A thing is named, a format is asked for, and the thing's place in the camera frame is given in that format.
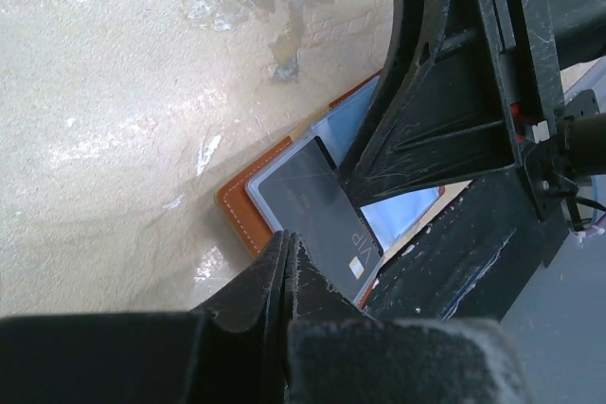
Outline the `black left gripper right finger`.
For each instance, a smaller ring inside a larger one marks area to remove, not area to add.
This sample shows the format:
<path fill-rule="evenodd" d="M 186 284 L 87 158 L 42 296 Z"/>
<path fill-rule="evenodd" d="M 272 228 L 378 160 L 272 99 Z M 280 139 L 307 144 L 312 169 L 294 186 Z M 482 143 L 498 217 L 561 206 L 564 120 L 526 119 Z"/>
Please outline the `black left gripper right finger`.
<path fill-rule="evenodd" d="M 289 302 L 285 365 L 292 403 L 530 403 L 523 368 L 500 326 L 487 319 L 366 317 L 330 288 L 300 236 L 284 233 Z M 301 311 L 309 271 L 347 318 Z"/>

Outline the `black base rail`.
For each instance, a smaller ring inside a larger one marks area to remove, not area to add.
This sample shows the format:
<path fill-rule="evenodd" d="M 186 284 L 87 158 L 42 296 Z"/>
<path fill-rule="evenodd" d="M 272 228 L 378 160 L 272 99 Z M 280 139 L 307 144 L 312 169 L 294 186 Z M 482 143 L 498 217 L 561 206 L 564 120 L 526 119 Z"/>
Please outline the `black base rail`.
<path fill-rule="evenodd" d="M 376 319 L 503 319 L 568 237 L 561 210 L 537 218 L 518 177 L 471 183 L 390 259 L 365 303 Z"/>

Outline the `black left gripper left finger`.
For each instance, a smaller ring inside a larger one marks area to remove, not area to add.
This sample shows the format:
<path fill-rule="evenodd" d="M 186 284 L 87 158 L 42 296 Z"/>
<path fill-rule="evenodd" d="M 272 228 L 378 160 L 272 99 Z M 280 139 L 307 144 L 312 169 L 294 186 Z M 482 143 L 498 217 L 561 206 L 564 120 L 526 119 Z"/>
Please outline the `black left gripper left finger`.
<path fill-rule="evenodd" d="M 194 309 L 9 317 L 5 403 L 279 403 L 289 236 Z"/>

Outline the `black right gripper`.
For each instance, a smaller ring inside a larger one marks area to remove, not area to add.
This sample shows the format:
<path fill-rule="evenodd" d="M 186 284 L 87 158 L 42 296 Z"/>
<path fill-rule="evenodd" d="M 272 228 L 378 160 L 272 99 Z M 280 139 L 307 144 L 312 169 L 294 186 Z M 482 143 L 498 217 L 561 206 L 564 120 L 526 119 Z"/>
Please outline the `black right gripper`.
<path fill-rule="evenodd" d="M 540 220 L 605 208 L 580 186 L 605 171 L 594 91 L 561 71 L 605 55 L 605 0 L 393 0 L 390 43 L 339 167 L 353 202 L 516 168 Z"/>

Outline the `brown leather card holder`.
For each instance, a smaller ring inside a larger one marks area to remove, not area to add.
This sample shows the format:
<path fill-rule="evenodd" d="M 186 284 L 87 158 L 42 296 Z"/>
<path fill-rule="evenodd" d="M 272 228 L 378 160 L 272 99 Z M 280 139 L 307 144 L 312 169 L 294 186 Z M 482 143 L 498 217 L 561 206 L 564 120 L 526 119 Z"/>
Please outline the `brown leather card holder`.
<path fill-rule="evenodd" d="M 380 267 L 449 196 L 438 186 L 360 205 L 347 194 L 337 170 L 377 83 L 370 77 L 316 112 L 217 194 L 251 255 L 276 231 L 296 233 L 313 265 L 358 307 Z"/>

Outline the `black VIP card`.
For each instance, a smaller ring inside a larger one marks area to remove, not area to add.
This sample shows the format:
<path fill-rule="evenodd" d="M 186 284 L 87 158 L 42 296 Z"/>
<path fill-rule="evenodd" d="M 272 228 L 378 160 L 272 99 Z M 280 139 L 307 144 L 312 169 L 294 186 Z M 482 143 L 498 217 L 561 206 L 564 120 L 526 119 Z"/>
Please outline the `black VIP card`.
<path fill-rule="evenodd" d="M 246 192 L 274 232 L 298 233 L 316 268 L 348 300 L 361 302 L 383 249 L 350 202 L 319 136 L 286 148 L 248 182 Z"/>

